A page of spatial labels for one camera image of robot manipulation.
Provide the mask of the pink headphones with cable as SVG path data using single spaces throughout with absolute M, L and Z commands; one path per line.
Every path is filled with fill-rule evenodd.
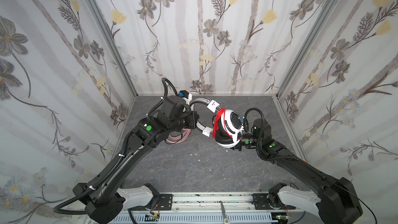
M 191 129 L 182 129 L 181 131 L 171 132 L 165 142 L 169 145 L 184 142 L 191 133 Z

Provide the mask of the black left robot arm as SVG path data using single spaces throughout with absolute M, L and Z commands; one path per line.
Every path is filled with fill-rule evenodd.
M 199 115 L 189 106 L 192 94 L 177 91 L 167 78 L 162 79 L 162 84 L 160 102 L 127 133 L 119 153 L 91 181 L 78 183 L 73 188 L 75 196 L 55 206 L 55 213 L 88 215 L 99 224 L 111 222 L 127 202 L 117 190 L 143 157 L 172 132 L 197 128 Z

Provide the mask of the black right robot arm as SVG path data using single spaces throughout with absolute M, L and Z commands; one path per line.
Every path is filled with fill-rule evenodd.
M 278 183 L 268 191 L 269 206 L 276 209 L 294 206 L 319 217 L 325 224 L 353 224 L 363 215 L 366 204 L 357 196 L 352 182 L 325 174 L 297 157 L 272 138 L 263 116 L 255 120 L 252 128 L 239 114 L 232 114 L 229 120 L 237 134 L 234 140 L 245 143 L 261 160 L 283 168 L 309 188 L 302 191 Z

